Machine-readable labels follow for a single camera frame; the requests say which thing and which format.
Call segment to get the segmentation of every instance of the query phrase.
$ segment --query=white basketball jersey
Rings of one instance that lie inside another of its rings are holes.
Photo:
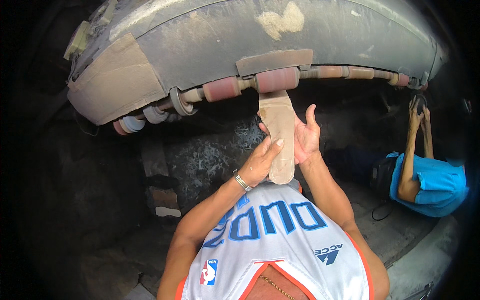
[[[299,186],[267,182],[241,197],[205,238],[175,299],[245,299],[268,265],[309,299],[373,296],[358,246]]]

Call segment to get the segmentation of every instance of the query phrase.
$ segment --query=blue shirt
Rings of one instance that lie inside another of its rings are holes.
[[[402,171],[404,153],[393,152],[387,157],[398,156],[390,184],[390,198],[427,216],[446,216],[465,200],[468,193],[463,167],[453,167],[437,159],[413,157],[413,180],[420,181],[420,191],[415,203],[397,197],[398,182]]]

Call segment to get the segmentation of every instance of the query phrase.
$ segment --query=insole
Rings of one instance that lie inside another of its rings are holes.
[[[293,153],[293,134],[295,131],[295,112],[285,90],[259,94],[258,106],[260,118],[270,132],[272,143],[284,140],[282,151],[274,158],[268,177],[276,184],[285,184],[292,180],[295,173]]]

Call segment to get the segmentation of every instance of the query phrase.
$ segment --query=gold necklace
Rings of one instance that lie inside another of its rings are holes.
[[[282,294],[284,294],[285,296],[287,296],[290,300],[295,300],[295,298],[293,298],[292,296],[290,296],[289,294],[287,294],[287,292],[285,292],[284,290],[282,290],[281,288],[279,288],[275,283],[273,283],[272,280],[270,280],[268,277],[265,277],[265,276],[262,276],[260,275],[260,278],[265,280],[266,282],[268,282],[269,284],[271,284],[274,288],[278,289],[279,292],[281,292]]]

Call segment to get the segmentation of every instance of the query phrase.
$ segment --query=black bag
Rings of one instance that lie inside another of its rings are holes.
[[[398,157],[386,157],[373,163],[370,187],[382,200],[390,198],[390,184]]]

